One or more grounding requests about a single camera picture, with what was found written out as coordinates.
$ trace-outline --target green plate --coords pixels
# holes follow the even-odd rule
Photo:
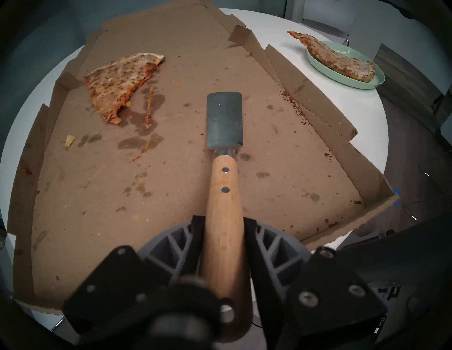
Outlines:
[[[326,46],[332,48],[334,51],[342,53],[346,56],[356,58],[358,60],[363,61],[372,61],[369,57],[363,55],[362,53],[347,47],[345,45],[341,45],[335,42],[331,41],[322,41]],[[319,60],[317,60],[311,52],[308,50],[308,61],[314,66],[315,69],[317,69],[320,73],[326,75],[327,77],[336,80],[337,82],[348,85],[354,88],[358,89],[375,89],[378,85],[383,84],[385,81],[385,74],[381,70],[379,66],[375,65],[375,76],[369,83],[364,83],[363,81],[355,80],[349,77],[346,77],[345,75],[342,75],[338,72],[335,72],[334,70],[328,68],[327,66],[323,65]]]

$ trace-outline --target chair leg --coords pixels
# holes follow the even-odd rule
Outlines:
[[[347,34],[347,37],[345,38],[344,42],[342,43],[342,45],[345,45],[347,47],[350,45],[350,41],[348,41],[348,34]]]

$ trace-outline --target spatula head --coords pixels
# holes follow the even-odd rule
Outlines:
[[[242,94],[207,95],[207,147],[236,149],[243,146]]]

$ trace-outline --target metal rivet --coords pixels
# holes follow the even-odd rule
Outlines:
[[[298,295],[298,299],[300,303],[308,308],[315,308],[319,304],[319,298],[311,292],[301,292]]]
[[[320,255],[323,257],[326,257],[328,259],[331,259],[334,257],[334,254],[331,251],[329,251],[328,249],[322,249],[320,251]]]
[[[137,303],[144,303],[147,300],[146,294],[144,293],[137,294],[135,300],[137,301]]]
[[[361,287],[360,285],[351,285],[348,288],[348,291],[353,294],[355,297],[363,297],[364,295],[366,295],[366,291],[364,290],[363,287]]]

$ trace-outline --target wooden handle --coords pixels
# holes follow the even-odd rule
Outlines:
[[[237,340],[251,327],[253,307],[237,163],[228,155],[212,164],[202,251],[201,275],[234,310],[233,320],[223,323],[220,341]]]

